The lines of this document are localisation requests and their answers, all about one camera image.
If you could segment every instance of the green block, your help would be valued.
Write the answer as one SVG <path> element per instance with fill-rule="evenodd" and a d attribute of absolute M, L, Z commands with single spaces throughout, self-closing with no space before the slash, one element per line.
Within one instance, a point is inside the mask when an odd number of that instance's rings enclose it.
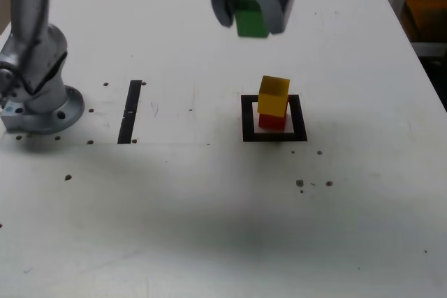
<path fill-rule="evenodd" d="M 261 7 L 256 0 L 239 0 L 235 11 L 237 34 L 245 38 L 267 38 Z"/>

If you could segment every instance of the dark spot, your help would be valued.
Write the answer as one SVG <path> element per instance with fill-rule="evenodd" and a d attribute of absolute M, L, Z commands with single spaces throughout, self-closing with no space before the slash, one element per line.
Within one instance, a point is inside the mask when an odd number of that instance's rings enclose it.
<path fill-rule="evenodd" d="M 63 113 L 62 111 L 58 111 L 58 113 L 56 115 L 61 120 L 65 119 L 65 113 Z"/>

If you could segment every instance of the cube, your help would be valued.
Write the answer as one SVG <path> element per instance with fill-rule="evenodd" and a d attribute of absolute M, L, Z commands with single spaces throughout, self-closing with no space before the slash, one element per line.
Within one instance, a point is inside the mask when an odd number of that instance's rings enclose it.
<path fill-rule="evenodd" d="M 284 131 L 286 128 L 287 110 L 284 111 L 283 117 L 272 117 L 267 114 L 259 115 L 259 127 L 270 129 L 273 131 Z"/>
<path fill-rule="evenodd" d="M 264 76 L 258 96 L 258 113 L 272 117 L 283 117 L 287 109 L 290 80 Z"/>
<path fill-rule="evenodd" d="M 237 34 L 246 38 L 267 38 L 261 7 L 256 0 L 239 0 L 235 11 Z"/>

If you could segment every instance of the yellow block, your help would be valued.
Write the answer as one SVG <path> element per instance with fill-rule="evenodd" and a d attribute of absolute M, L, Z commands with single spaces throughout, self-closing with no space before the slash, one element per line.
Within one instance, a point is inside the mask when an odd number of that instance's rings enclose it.
<path fill-rule="evenodd" d="M 283 117 L 287 108 L 290 80 L 264 76 L 259 89 L 258 113 Z"/>

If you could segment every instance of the table surface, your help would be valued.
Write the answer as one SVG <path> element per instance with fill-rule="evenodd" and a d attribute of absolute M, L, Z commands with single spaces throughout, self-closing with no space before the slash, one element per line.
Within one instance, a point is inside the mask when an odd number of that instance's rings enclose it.
<path fill-rule="evenodd" d="M 247 40 L 210 0 L 52 0 L 94 112 L 2 135 L 1 298 L 446 296 L 442 104 L 387 0 L 294 2 Z M 307 142 L 242 141 L 263 75 L 291 79 Z"/>

